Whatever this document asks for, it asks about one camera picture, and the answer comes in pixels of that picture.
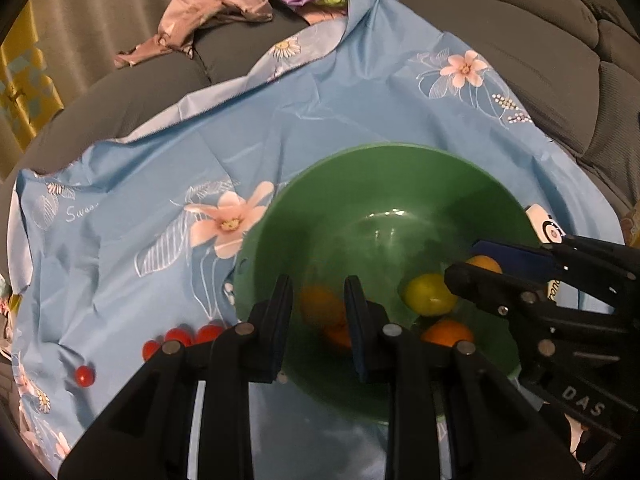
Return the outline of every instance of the black robotic claw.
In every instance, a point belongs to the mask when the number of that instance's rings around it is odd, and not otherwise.
[[[206,381],[198,478],[252,480],[248,382],[270,383],[280,370],[292,302],[281,276],[271,299],[214,343],[165,342],[81,437],[58,479],[184,480],[196,390]]]
[[[449,289],[507,319],[520,383],[590,428],[595,462],[587,475],[599,478],[617,467],[615,478],[634,478],[624,476],[622,457],[640,445],[640,251],[567,236],[535,250],[481,241],[474,252],[497,260],[504,274],[453,264],[445,273]],[[547,296],[550,280],[573,285],[613,313],[558,307]],[[612,460],[602,461],[603,450]],[[578,454],[587,453],[578,448]]]
[[[582,477],[578,463],[473,343],[420,341],[345,282],[353,359],[361,380],[391,386],[385,480],[439,480],[434,390],[442,399],[454,480]]]

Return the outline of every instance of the small red ball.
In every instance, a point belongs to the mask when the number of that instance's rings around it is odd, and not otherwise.
[[[76,383],[82,388],[88,388],[95,383],[95,374],[88,366],[79,366],[76,370]]]
[[[215,341],[224,331],[225,329],[218,325],[205,325],[196,334],[196,345]]]
[[[154,339],[147,341],[142,347],[142,358],[145,361],[149,361],[149,359],[151,359],[151,356],[155,354],[159,349],[160,343],[158,341],[155,341]]]
[[[179,341],[184,346],[191,346],[193,344],[193,339],[191,335],[184,329],[181,328],[172,328],[164,335],[165,341]]]

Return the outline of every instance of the orange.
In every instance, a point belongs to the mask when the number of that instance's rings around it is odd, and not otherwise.
[[[351,351],[351,337],[349,336],[348,325],[325,326],[322,329],[322,335],[334,350],[340,353]]]
[[[462,323],[452,319],[441,319],[422,332],[420,339],[436,345],[452,347],[462,340],[473,342],[474,334]]]
[[[308,325],[322,328],[347,321],[344,303],[324,285],[303,286],[298,299],[302,319]]]
[[[466,262],[468,264],[475,265],[476,267],[481,267],[481,269],[486,269],[492,272],[497,272],[498,274],[502,274],[502,268],[500,267],[500,264],[493,258],[484,256],[484,254],[479,254],[478,256],[469,258]]]

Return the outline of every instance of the metal screw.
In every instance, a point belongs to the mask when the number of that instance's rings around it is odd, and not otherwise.
[[[249,335],[255,330],[255,326],[251,323],[240,323],[236,325],[236,333],[238,335]]]
[[[402,327],[395,323],[387,323],[382,327],[382,333],[389,337],[398,337],[402,333]]]
[[[458,341],[456,349],[462,355],[471,355],[476,351],[476,345],[474,345],[471,341]]]
[[[538,352],[544,357],[551,357],[556,353],[556,345],[551,339],[543,339],[538,343]]]
[[[535,292],[531,292],[530,290],[525,290],[521,295],[520,299],[524,301],[524,303],[533,305],[538,302],[538,295]]]
[[[175,354],[178,350],[180,350],[180,343],[177,341],[167,341],[162,343],[162,351],[167,355]]]

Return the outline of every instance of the green bowl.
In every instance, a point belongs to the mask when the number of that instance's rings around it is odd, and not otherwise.
[[[240,319],[270,297],[288,274],[294,293],[321,284],[342,297],[356,274],[366,297],[389,319],[423,330],[401,299],[420,274],[466,260],[479,238],[535,246],[537,237],[517,200],[493,177],[449,153],[407,144],[361,146],[308,168],[274,199],[244,240],[234,277]],[[505,320],[458,301],[452,316],[474,332],[476,345],[509,375],[518,353]],[[360,384],[350,356],[328,351],[305,325],[297,303],[283,370],[297,386],[344,414],[384,422],[388,392]]]

